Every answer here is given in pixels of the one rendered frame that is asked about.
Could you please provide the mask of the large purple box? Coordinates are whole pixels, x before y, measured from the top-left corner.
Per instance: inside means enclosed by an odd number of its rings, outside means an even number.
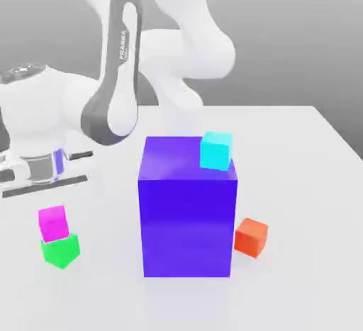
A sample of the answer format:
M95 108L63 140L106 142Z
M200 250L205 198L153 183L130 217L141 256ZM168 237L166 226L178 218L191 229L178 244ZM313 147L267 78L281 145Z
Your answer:
M200 167L200 137L148 136L138 175L146 277L230 276L238 176Z

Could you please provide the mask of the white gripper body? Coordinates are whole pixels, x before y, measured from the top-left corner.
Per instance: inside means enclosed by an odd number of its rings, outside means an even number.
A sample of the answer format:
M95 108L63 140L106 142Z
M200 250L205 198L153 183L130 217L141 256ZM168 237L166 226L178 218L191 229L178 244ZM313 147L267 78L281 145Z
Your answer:
M11 198L14 196L21 196L28 193L36 193L39 191L45 191L50 189L57 189L65 186L71 186L75 184L80 184L88 181L87 175L73 176L64 179L56 179L54 181L46 181L40 183L32 183L28 180L23 181L8 181L0 183L0 198Z

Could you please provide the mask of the small magenta cube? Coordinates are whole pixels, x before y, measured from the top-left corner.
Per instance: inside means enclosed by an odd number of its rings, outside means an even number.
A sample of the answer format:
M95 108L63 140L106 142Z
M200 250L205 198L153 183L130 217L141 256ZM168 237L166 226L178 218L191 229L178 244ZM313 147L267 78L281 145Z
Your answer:
M65 207L54 206L38 211L38 224L43 241L53 242L69 236Z

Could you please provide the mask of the small orange cube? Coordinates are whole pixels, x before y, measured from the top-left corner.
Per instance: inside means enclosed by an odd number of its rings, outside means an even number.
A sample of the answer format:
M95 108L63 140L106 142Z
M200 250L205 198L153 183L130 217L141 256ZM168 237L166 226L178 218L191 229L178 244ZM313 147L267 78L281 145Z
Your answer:
M234 250L258 258L267 241L268 225L245 218L235 231Z

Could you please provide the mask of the small green cube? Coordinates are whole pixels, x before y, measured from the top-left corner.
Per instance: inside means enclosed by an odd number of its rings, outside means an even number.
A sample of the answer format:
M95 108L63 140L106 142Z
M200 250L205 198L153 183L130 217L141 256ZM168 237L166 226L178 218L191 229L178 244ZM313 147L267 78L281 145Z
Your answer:
M79 238L70 233L68 237L52 242L40 241L44 260L60 269L66 268L80 255Z

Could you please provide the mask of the small cyan cube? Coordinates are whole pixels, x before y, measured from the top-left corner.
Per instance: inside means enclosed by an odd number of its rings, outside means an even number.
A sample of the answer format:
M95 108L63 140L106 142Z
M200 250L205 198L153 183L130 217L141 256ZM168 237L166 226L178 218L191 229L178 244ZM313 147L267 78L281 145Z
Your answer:
M232 160L233 135L208 131L200 142L200 167L228 171Z

